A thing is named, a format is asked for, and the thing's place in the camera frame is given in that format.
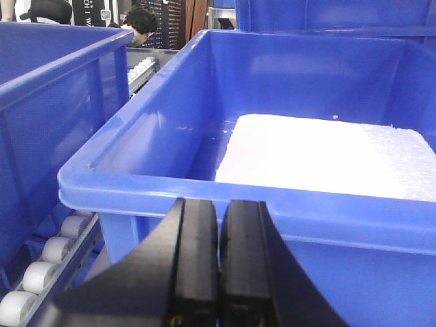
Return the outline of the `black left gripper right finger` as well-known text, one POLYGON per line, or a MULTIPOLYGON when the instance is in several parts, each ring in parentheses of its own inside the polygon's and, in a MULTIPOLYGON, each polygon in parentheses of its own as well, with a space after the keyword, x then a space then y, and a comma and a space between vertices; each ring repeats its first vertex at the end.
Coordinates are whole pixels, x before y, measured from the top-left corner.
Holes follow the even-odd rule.
POLYGON ((346 326, 280 236, 265 202, 232 200, 220 236, 221 326, 346 326))

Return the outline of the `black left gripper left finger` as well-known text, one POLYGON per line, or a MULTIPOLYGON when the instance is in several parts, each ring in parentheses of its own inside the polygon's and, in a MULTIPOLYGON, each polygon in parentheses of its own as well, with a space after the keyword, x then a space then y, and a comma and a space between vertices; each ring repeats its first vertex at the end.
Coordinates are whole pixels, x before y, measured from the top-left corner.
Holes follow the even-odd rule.
POLYGON ((179 198, 128 255, 58 293, 31 326, 216 326, 218 245, 210 200, 179 198))

